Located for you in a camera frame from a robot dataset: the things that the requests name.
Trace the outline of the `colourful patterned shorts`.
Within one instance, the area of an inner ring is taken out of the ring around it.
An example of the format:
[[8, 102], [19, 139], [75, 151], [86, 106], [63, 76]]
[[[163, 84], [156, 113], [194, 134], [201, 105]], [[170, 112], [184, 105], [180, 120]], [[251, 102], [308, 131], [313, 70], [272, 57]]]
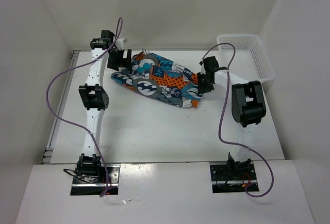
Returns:
[[203, 94], [199, 92], [197, 74], [158, 54], [142, 50], [124, 68], [111, 74], [116, 83], [147, 98], [180, 108], [197, 108]]

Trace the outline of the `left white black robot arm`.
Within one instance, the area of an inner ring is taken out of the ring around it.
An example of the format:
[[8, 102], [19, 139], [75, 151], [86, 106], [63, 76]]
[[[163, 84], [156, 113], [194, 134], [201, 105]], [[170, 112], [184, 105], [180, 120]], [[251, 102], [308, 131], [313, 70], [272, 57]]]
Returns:
[[87, 79], [80, 85], [78, 92], [87, 114], [87, 131], [81, 156], [77, 163], [77, 173], [90, 182], [98, 182], [103, 177], [104, 168], [100, 155], [101, 122], [105, 110], [109, 105], [109, 96], [103, 88], [104, 71], [107, 63], [118, 69], [125, 65], [125, 38], [120, 38], [120, 31], [113, 33], [109, 30], [101, 31], [99, 38], [90, 42], [91, 64]]

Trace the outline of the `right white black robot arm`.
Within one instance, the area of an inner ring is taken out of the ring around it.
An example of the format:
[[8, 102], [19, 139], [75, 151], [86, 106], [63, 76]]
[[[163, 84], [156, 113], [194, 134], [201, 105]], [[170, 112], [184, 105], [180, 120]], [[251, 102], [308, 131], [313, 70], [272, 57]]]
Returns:
[[[226, 173], [231, 179], [238, 179], [251, 169], [251, 153], [263, 162], [267, 161], [252, 148], [257, 126], [267, 112], [261, 82], [247, 81], [230, 73], [228, 67], [219, 66], [214, 56], [203, 58], [200, 65], [202, 70], [197, 74], [199, 92], [210, 92], [214, 90], [214, 85], [225, 89], [218, 135], [222, 143], [232, 147], [226, 161]], [[222, 137], [224, 115], [229, 101], [232, 118], [238, 124], [237, 141], [227, 141]]]

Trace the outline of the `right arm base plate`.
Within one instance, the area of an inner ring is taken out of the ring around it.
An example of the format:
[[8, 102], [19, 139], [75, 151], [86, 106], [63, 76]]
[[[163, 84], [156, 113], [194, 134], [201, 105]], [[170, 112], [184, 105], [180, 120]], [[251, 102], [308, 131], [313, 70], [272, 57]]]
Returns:
[[230, 172], [225, 162], [210, 164], [210, 176], [212, 192], [217, 193], [240, 193], [246, 186], [248, 191], [258, 192], [257, 176], [254, 165], [249, 169]]

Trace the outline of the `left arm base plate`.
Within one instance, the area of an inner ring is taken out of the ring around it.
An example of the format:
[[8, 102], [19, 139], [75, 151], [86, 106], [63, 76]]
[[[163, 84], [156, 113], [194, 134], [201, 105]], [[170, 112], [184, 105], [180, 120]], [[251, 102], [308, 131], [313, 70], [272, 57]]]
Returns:
[[[118, 195], [120, 165], [110, 165], [107, 170], [110, 181], [106, 195]], [[77, 175], [73, 172], [71, 174], [74, 175], [70, 191], [71, 196], [99, 196], [105, 190], [106, 175], [104, 167], [102, 167], [98, 178], [93, 175]]]

